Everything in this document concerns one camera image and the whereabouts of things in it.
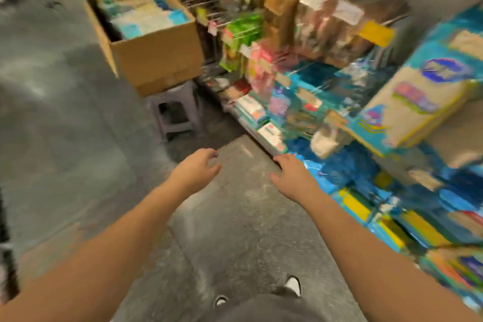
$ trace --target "person's right arm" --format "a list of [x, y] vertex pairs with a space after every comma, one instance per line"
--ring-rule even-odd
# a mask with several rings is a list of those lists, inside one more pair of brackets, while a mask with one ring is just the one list
[[270, 179], [313, 219], [355, 300], [370, 322], [480, 321], [461, 299], [385, 245], [318, 186], [294, 155], [275, 157]]

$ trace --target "forearm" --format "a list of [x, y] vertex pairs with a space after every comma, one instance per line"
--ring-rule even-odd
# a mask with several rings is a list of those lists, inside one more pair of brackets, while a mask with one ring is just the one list
[[361, 227], [323, 191], [306, 192], [300, 203], [369, 321], [480, 320], [455, 294]]
[[186, 197], [169, 181], [154, 189], [71, 258], [0, 308], [0, 319], [110, 321], [168, 219]]

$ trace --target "shoe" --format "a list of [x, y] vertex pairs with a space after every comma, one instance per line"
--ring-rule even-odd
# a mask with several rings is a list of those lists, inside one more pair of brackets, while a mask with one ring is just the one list
[[214, 306], [219, 307], [221, 304], [225, 304], [228, 301], [228, 298], [224, 295], [219, 295], [216, 297], [214, 301]]
[[293, 290], [293, 292], [297, 294], [298, 297], [302, 295], [302, 284], [300, 283], [299, 278], [296, 276], [288, 277], [287, 282], [285, 283], [285, 288]]

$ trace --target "blue oval logo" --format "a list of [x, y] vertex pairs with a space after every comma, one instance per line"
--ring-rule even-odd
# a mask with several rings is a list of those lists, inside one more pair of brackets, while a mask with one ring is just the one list
[[463, 81], [470, 78], [472, 73], [467, 65], [448, 58], [428, 60], [421, 71], [424, 77], [436, 83]]

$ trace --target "person's left hand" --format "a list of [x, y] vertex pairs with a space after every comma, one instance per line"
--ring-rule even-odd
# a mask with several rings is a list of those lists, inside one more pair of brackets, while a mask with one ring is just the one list
[[198, 149], [173, 169], [168, 181], [180, 186], [189, 197], [203, 190], [220, 173], [221, 164], [208, 165], [210, 159], [216, 157], [215, 149]]

